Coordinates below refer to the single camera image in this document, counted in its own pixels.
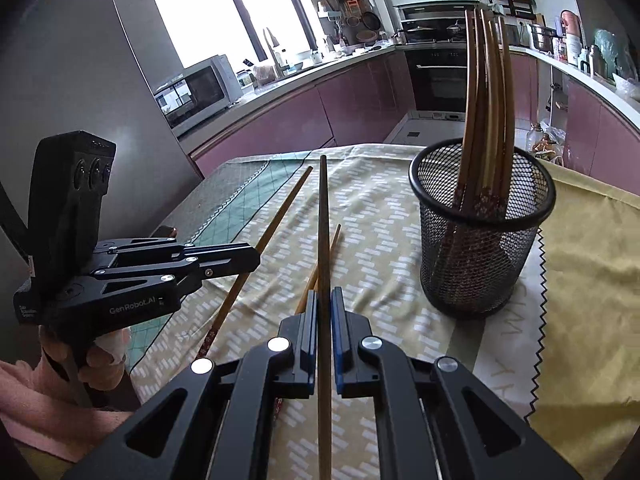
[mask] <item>stainless steel pot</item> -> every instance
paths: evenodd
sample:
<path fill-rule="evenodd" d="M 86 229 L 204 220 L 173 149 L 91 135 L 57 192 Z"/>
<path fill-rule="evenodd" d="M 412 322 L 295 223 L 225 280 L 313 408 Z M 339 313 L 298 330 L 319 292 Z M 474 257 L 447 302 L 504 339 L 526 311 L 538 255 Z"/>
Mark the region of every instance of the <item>stainless steel pot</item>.
<path fill-rule="evenodd" d="M 553 38 L 556 37 L 554 28 L 542 27 L 541 25 L 531 25 L 531 36 L 533 37 L 533 47 L 542 52 L 554 51 Z"/>

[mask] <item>microwave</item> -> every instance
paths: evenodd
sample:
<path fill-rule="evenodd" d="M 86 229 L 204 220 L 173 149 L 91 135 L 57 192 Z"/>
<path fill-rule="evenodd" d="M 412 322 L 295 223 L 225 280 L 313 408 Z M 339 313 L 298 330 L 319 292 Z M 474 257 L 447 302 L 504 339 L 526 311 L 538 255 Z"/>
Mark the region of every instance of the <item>microwave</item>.
<path fill-rule="evenodd" d="M 162 85 L 154 98 L 176 137 L 242 97 L 226 56 L 214 56 L 185 68 Z"/>

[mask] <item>window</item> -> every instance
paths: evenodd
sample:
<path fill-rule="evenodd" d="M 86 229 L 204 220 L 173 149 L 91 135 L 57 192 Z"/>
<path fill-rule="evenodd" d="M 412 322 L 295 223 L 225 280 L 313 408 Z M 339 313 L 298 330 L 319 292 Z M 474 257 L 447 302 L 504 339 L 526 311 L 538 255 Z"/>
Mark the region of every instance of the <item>window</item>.
<path fill-rule="evenodd" d="M 185 67 L 226 54 L 233 69 L 258 62 L 268 51 L 262 30 L 269 27 L 281 48 L 296 54 L 316 48 L 322 34 L 311 0 L 156 0 L 162 20 Z M 310 24 L 309 15 L 315 18 Z"/>

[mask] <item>oven handle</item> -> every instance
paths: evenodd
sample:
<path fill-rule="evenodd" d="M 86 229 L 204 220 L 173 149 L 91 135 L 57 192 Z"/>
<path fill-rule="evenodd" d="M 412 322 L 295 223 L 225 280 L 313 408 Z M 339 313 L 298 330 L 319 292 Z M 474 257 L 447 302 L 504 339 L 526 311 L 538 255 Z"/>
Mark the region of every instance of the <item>oven handle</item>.
<path fill-rule="evenodd" d="M 415 67 L 420 70 L 425 70 L 427 68 L 464 68 L 466 70 L 466 66 L 459 65 L 416 65 Z"/>

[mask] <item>microwave oven window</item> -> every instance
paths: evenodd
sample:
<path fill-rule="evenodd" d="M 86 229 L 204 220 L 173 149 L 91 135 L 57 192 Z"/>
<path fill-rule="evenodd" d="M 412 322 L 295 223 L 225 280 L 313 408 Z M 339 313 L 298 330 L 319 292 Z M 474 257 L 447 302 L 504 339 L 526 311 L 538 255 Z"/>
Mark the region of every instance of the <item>microwave oven window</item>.
<path fill-rule="evenodd" d="M 213 68 L 202 70 L 181 79 L 156 95 L 156 102 L 169 126 L 175 128 L 199 111 L 225 98 Z"/>

